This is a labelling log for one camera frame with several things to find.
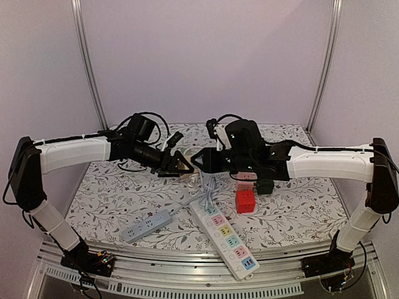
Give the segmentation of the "beige cube socket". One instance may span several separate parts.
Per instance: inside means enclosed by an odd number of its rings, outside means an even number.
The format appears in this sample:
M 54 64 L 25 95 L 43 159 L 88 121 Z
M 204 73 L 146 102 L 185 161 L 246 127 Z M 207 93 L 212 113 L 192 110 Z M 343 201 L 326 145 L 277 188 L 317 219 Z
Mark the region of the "beige cube socket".
M 195 171 L 194 167 L 189 162 L 184 162 L 182 160 L 178 162 L 178 170 L 179 175 L 193 174 Z

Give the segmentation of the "pink cube socket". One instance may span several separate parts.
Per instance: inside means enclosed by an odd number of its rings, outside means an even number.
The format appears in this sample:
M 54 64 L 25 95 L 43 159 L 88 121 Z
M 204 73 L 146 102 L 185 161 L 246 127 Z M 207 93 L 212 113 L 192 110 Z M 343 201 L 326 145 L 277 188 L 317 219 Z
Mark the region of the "pink cube socket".
M 238 172 L 236 175 L 237 191 L 253 191 L 257 175 L 249 172 Z

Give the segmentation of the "red cube socket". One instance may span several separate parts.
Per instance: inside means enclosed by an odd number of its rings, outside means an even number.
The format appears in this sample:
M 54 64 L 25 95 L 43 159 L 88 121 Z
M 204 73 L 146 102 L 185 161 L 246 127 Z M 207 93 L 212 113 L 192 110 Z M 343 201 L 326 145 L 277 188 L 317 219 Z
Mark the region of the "red cube socket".
M 254 192 L 237 191 L 235 203 L 236 203 L 236 211 L 238 214 L 252 213 L 256 206 Z

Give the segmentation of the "dark green cube socket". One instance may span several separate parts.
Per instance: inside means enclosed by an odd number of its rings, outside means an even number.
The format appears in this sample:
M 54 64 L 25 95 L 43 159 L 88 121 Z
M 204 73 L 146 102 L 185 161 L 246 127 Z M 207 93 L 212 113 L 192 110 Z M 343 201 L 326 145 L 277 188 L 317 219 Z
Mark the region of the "dark green cube socket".
M 258 195 L 267 195 L 273 193 L 274 181 L 272 179 L 258 179 L 254 185 Z

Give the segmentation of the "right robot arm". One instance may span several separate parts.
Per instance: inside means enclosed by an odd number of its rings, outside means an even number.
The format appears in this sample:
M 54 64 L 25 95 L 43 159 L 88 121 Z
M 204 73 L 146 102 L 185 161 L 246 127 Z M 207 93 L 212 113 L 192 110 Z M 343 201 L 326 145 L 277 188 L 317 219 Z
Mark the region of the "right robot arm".
M 290 181 L 299 178 L 334 178 L 366 184 L 362 199 L 349 221 L 333 236 L 326 254 L 301 261 L 306 277 L 316 277 L 354 265 L 353 250 L 375 224 L 398 207 L 398 168 L 385 141 L 352 147 L 306 146 L 293 140 L 266 141 L 253 120 L 238 118 L 223 128 L 215 118 L 206 123 L 216 147 L 201 149 L 191 162 L 201 171 L 255 173 L 259 179 Z

